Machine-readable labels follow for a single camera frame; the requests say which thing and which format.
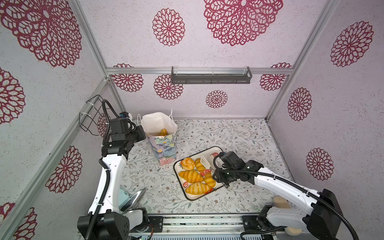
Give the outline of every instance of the floral tablecloth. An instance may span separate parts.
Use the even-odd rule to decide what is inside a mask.
[[[218,146],[234,151],[244,161],[261,162],[290,179],[265,120],[175,120],[176,161]],[[148,140],[135,144],[122,174],[122,185],[134,193],[146,187],[140,204],[148,213],[239,213],[259,212],[272,202],[275,193],[248,182],[230,183],[196,201],[185,198],[173,164],[159,165]]]

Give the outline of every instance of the tray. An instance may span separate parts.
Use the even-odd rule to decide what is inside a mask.
[[[215,172],[215,167],[214,167],[213,161],[210,159],[210,155],[211,155],[212,153],[214,153],[214,152],[220,153],[220,152],[222,152],[222,151],[223,151],[223,150],[222,150],[221,148],[215,146],[215,147],[211,147],[211,148],[209,148],[209,149],[207,149],[207,150],[204,150],[204,151],[202,151],[202,152],[199,152],[199,153],[197,153],[197,154],[195,154],[195,155],[192,155],[192,156],[189,156],[189,157],[192,158],[192,159],[195,161],[196,159],[201,158],[201,157],[203,156],[203,157],[204,157],[206,160],[208,160],[209,163],[211,164],[211,168],[210,168],[210,169],[211,169],[211,171],[212,171],[212,175],[213,175],[214,172]],[[176,176],[177,176],[177,179],[179,180],[179,184],[180,184],[181,189],[183,190],[184,196],[185,196],[188,200],[190,200],[190,201],[197,200],[197,199],[199,199],[199,198],[201,198],[201,197],[203,197],[203,196],[205,196],[205,195],[207,195],[207,194],[210,194],[211,192],[214,192],[214,191],[216,191],[217,189],[219,189],[219,188],[221,188],[221,187],[224,186],[222,183],[216,183],[216,186],[213,188],[213,190],[212,190],[211,192],[208,192],[208,193],[205,193],[205,194],[200,194],[200,195],[192,195],[192,194],[186,193],[186,192],[185,192],[185,189],[186,189],[187,187],[189,187],[189,186],[191,185],[191,183],[188,183],[188,186],[187,186],[187,187],[184,187],[184,186],[183,186],[183,183],[185,183],[186,180],[183,179],[183,178],[181,178],[181,177],[179,176],[179,173],[180,173],[180,172],[185,171],[185,170],[181,167],[181,164],[180,164],[180,162],[181,162],[182,160],[184,160],[185,158],[187,158],[187,157],[184,157],[183,159],[181,159],[181,160],[175,162],[175,164],[173,165],[173,170],[175,171]],[[216,163],[218,164],[218,166],[221,166],[221,165],[223,164],[223,162],[222,162],[221,159],[219,159],[219,158],[216,159]]]

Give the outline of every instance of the floral paper bag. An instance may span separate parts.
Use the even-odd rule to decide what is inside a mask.
[[[173,119],[164,113],[147,114],[143,116],[141,126],[160,165],[175,161],[177,124]],[[167,130],[168,135],[157,136],[163,128]]]

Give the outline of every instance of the mandala pattern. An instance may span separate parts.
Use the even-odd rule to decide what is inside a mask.
[[[129,64],[117,64],[113,66],[115,68],[133,68]],[[114,74],[111,75],[113,82],[116,83],[116,86],[127,91],[127,92],[136,92],[143,87],[143,78],[141,74]]]
[[[307,155],[306,162],[311,175],[319,180],[327,180],[333,174],[333,161],[324,149],[312,149]]]
[[[0,68],[0,124],[18,118],[25,106],[25,95],[19,81]]]
[[[205,102],[211,108],[220,108],[227,103],[228,96],[225,92],[214,90],[210,92],[205,98]]]
[[[303,120],[307,117],[312,106],[310,92],[306,88],[296,89],[288,101],[289,116],[295,121]]]
[[[183,92],[183,84],[172,84],[169,74],[158,76],[153,88],[157,95],[168,100],[178,98]]]
[[[184,37],[184,22],[180,14],[173,9],[163,8],[152,21],[156,38],[165,46],[174,46]]]
[[[272,68],[290,68],[289,63],[278,63],[272,65]],[[285,74],[264,74],[260,79],[260,86],[268,91],[279,89],[287,75]]]
[[[7,202],[6,204],[0,206],[0,224],[8,215],[9,211],[13,208],[14,205],[15,203]]]
[[[347,27],[333,43],[331,61],[338,67],[356,62],[368,50],[372,36],[372,26],[368,22],[356,22]]]
[[[37,214],[35,213],[35,208],[31,207],[28,215],[24,217],[22,224],[17,228],[13,235],[13,240],[31,240],[35,235],[37,226],[36,217]]]
[[[38,60],[66,68],[80,57],[79,25],[66,0],[0,0],[0,16],[20,46]]]
[[[82,161],[79,150],[70,146],[45,186],[50,192],[64,193],[68,191],[79,179],[83,167]]]
[[[104,113],[100,114],[98,120],[97,120],[97,130],[99,131],[99,134],[101,137],[104,137],[105,132],[107,131],[107,118],[105,117]]]
[[[208,29],[221,43],[244,45],[265,33],[283,0],[204,0]]]

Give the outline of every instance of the wire rack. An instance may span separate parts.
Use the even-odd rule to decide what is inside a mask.
[[[91,104],[92,105],[92,108],[91,110],[88,112],[88,113],[84,113],[84,112],[81,112],[79,113],[79,127],[84,130],[85,132],[90,132],[92,135],[94,136],[102,136],[102,133],[100,133],[99,131],[99,128],[103,128],[105,126],[105,122],[101,122],[100,120],[102,120],[103,116],[104,116],[104,112],[103,110],[101,109],[102,108],[102,105],[101,105],[101,102],[102,100],[104,100],[100,95],[95,95],[94,97],[91,97],[86,103],[88,104]],[[90,128],[93,128],[93,124],[95,125],[96,129],[98,130],[98,133],[99,134],[94,134]]]

